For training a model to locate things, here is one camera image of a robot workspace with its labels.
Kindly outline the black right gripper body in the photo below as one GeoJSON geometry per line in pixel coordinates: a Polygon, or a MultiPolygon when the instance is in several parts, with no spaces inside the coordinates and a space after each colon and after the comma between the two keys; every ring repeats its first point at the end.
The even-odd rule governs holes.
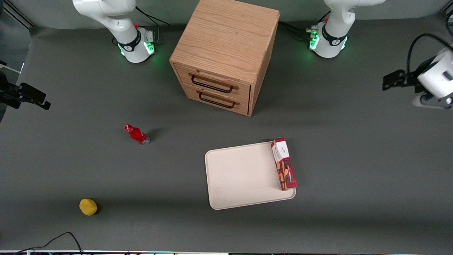
{"type": "Polygon", "coordinates": [[[19,101],[19,86],[8,82],[6,75],[0,71],[0,100],[5,104],[5,100],[19,101]]]}

